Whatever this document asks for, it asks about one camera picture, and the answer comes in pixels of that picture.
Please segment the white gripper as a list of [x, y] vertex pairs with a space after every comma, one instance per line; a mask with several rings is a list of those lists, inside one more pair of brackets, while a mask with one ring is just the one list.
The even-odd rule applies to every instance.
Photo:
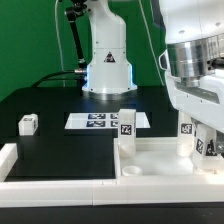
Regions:
[[212, 137], [211, 148], [215, 155], [224, 157], [224, 78], [204, 76], [198, 88], [185, 87], [169, 74], [165, 80], [175, 109], [219, 131]]

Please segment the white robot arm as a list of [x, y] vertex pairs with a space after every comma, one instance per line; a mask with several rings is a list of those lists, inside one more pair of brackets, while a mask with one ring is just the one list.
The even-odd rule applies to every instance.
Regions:
[[[105, 99], [137, 89], [126, 58], [126, 24], [108, 0], [87, 0], [92, 60], [84, 93]], [[165, 28], [165, 81], [175, 109], [212, 129], [224, 155], [224, 0], [152, 0]]]

